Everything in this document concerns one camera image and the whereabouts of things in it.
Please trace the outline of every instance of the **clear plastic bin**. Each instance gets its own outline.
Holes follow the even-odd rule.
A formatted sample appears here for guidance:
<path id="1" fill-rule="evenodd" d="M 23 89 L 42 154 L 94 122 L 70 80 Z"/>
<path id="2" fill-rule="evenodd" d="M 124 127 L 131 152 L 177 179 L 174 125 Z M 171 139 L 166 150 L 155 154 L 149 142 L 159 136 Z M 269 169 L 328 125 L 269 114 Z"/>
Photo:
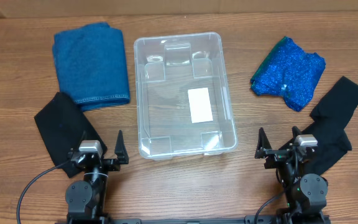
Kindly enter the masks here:
<path id="1" fill-rule="evenodd" d="M 147 159 L 237 147 L 219 34 L 135 41 L 139 151 Z"/>

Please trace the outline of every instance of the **wood grain surface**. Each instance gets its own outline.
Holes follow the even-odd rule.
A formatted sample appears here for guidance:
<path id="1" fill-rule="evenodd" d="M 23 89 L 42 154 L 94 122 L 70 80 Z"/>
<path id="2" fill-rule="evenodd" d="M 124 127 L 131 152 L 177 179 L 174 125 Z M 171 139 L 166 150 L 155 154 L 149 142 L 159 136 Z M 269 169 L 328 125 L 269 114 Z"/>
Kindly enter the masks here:
<path id="1" fill-rule="evenodd" d="M 118 130 L 130 164 L 109 176 L 106 211 L 114 218 L 214 218 L 253 214 L 280 191 L 273 170 L 254 159 L 257 134 L 273 147 L 291 137 L 291 127 L 312 122 L 319 99 L 343 75 L 358 83 L 358 12 L 209 14 L 192 16 L 69 17 L 0 20 L 0 223 L 16 223 L 16 204 L 26 184 L 53 166 L 34 122 L 59 90 L 53 65 L 53 35 L 91 22 L 108 21 L 124 33 L 132 101 L 86 112 L 113 155 Z M 133 43 L 139 37 L 215 31 L 221 35 L 238 148 L 220 156 L 151 161 L 138 152 Z M 326 59 L 311 103 L 300 113 L 282 98 L 256 97 L 249 80 L 271 48 L 287 35 L 307 52 Z M 358 108 L 346 133 L 353 151 L 323 176 L 329 180 L 325 214 L 333 223 L 358 223 Z M 22 204 L 23 223 L 54 223 L 67 214 L 62 170 L 42 177 Z M 284 207 L 281 200 L 263 213 Z"/>

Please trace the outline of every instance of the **folded blue towel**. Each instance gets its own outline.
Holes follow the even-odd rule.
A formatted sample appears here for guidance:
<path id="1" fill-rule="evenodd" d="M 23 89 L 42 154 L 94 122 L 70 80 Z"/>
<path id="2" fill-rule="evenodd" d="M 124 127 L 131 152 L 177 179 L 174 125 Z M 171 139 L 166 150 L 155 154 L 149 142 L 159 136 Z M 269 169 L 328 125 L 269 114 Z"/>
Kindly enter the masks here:
<path id="1" fill-rule="evenodd" d="M 60 91 L 82 111 L 130 102 L 124 39 L 107 22 L 55 34 Z"/>
<path id="2" fill-rule="evenodd" d="M 313 98 L 325 68 L 324 58 L 284 37 L 251 78 L 251 89 L 258 96 L 282 96 L 289 108 L 301 111 Z"/>

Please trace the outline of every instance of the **blue sparkly cloth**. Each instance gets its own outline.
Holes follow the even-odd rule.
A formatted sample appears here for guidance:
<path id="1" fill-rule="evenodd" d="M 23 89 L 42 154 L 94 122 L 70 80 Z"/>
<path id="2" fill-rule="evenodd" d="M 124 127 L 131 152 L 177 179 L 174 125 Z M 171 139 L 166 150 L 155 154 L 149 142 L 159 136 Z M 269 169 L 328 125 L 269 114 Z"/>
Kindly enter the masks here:
<path id="1" fill-rule="evenodd" d="M 251 78 L 251 89 L 258 96 L 282 96 L 289 108 L 301 111 L 313 98 L 325 68 L 324 58 L 284 37 Z"/>

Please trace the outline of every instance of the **black cloth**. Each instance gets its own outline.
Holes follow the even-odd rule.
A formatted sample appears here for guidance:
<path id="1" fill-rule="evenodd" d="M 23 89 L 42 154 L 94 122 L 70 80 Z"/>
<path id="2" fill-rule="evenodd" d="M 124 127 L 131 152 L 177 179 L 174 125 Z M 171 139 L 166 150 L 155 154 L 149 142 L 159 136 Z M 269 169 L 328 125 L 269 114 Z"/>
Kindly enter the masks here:
<path id="1" fill-rule="evenodd" d="M 344 128 L 358 105 L 358 85 L 342 77 L 323 96 L 310 116 L 314 122 L 302 134 L 312 134 L 318 141 L 314 158 L 305 164 L 306 174 L 321 175 L 332 167 L 352 145 Z M 285 149 L 294 139 L 280 149 Z"/>
<path id="2" fill-rule="evenodd" d="M 103 154 L 107 151 L 106 145 L 92 124 L 65 93 L 56 93 L 53 100 L 39 111 L 34 119 L 50 158 L 56 166 L 69 159 L 70 149 L 76 149 L 81 140 L 99 140 Z M 62 169 L 69 178 L 81 172 L 72 163 L 68 163 Z"/>

